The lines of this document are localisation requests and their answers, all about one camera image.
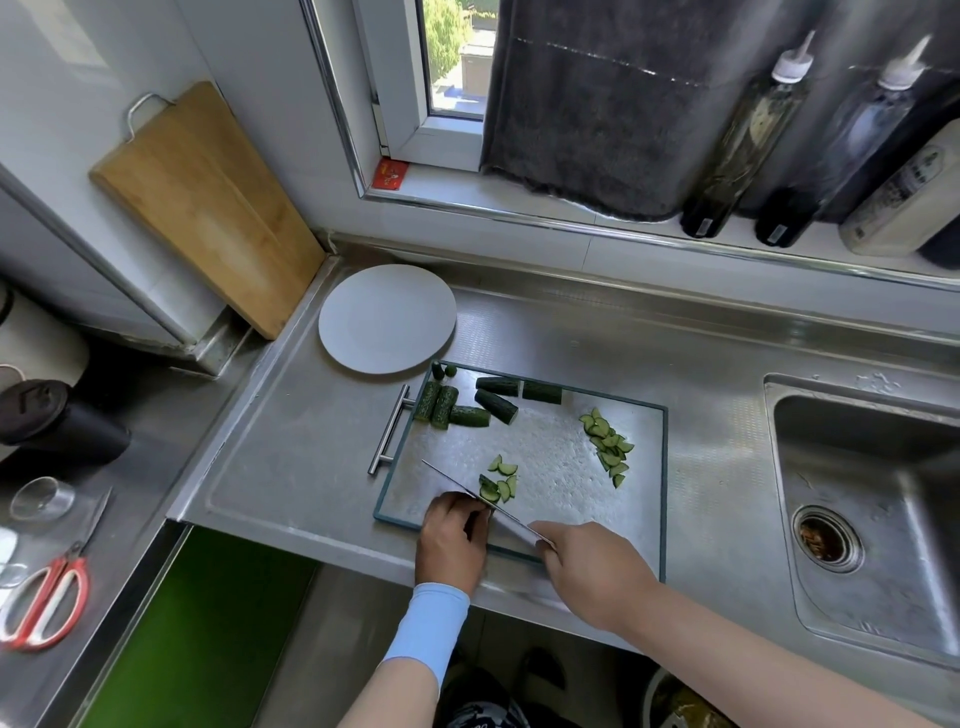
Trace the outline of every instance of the window sill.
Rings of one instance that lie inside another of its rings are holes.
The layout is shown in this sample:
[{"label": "window sill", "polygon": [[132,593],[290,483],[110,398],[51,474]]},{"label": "window sill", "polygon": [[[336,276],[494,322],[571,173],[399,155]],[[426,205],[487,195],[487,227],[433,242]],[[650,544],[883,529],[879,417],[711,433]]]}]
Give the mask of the window sill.
[{"label": "window sill", "polygon": [[696,240],[681,231],[677,218],[663,223],[616,220],[564,200],[534,194],[520,184],[425,164],[411,164],[399,190],[369,188],[363,199],[858,278],[960,290],[960,271],[938,268],[916,253],[903,258],[854,255],[841,242],[836,226],[825,223],[815,223],[796,245],[786,249],[760,243],[754,237],[753,221],[740,217],[733,217],[716,238]]}]

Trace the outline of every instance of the tree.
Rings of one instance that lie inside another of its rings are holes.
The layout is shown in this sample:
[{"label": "tree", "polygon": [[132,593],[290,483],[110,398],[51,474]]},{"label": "tree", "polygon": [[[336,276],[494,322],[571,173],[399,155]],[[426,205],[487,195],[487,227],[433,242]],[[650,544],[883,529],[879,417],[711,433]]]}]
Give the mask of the tree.
[{"label": "tree", "polygon": [[430,83],[435,84],[460,62],[460,47],[467,42],[469,20],[457,0],[423,0],[423,25]]}]

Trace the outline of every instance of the white plate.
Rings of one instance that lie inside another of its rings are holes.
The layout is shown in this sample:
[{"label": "white plate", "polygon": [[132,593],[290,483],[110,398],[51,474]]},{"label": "white plate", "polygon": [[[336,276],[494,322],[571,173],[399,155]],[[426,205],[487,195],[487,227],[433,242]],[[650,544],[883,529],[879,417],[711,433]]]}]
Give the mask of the white plate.
[{"label": "white plate", "polygon": [[350,276],[324,301],[317,329],[334,359],[369,375],[426,361],[457,325],[450,286],[413,265],[378,265]]}]

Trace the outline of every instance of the glass cup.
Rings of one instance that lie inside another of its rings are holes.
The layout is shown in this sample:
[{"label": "glass cup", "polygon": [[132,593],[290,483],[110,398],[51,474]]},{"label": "glass cup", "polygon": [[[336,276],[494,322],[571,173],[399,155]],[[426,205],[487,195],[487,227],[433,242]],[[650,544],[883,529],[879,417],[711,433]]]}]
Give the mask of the glass cup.
[{"label": "glass cup", "polygon": [[14,589],[26,578],[26,564],[0,564],[0,589]]},{"label": "glass cup", "polygon": [[73,486],[45,475],[31,480],[10,501],[10,517],[15,521],[55,521],[73,505]]}]

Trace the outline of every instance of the white bottle cap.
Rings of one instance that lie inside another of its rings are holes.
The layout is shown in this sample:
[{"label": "white bottle cap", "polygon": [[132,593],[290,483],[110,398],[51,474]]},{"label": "white bottle cap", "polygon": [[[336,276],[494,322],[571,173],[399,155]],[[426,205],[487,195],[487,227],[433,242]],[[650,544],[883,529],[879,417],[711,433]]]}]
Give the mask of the white bottle cap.
[{"label": "white bottle cap", "polygon": [[915,84],[920,75],[926,71],[926,66],[920,62],[920,56],[924,53],[924,49],[932,37],[922,37],[920,42],[906,56],[901,59],[893,59],[887,63],[877,83],[891,91],[905,91]]},{"label": "white bottle cap", "polygon": [[803,79],[813,63],[813,56],[806,51],[810,47],[810,41],[813,40],[814,33],[816,31],[810,31],[806,34],[806,40],[800,48],[783,51],[780,54],[777,65],[774,66],[774,71],[771,74],[774,81],[779,81],[781,84],[795,84]]}]

